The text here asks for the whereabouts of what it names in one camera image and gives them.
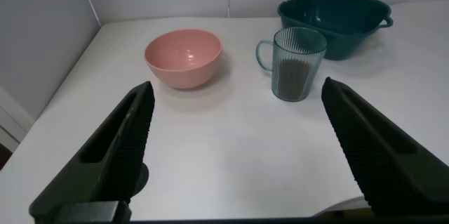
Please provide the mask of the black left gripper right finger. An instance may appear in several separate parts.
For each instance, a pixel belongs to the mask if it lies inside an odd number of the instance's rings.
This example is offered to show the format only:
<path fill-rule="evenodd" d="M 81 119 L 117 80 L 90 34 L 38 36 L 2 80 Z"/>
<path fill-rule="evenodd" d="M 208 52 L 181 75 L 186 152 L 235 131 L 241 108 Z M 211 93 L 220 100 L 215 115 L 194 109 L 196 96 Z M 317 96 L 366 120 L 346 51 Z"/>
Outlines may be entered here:
<path fill-rule="evenodd" d="M 321 100 L 376 215 L 448 214 L 448 165 L 348 85 L 326 78 Z"/>

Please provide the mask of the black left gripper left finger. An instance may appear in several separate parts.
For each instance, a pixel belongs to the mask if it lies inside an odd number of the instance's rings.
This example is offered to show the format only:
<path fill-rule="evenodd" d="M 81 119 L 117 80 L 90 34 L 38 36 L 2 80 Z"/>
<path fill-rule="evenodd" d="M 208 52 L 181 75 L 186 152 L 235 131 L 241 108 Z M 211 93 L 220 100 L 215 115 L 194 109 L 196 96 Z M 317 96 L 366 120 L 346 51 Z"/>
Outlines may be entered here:
<path fill-rule="evenodd" d="M 130 220 L 145 185 L 143 157 L 154 111 L 146 81 L 131 89 L 29 206 L 34 220 Z"/>

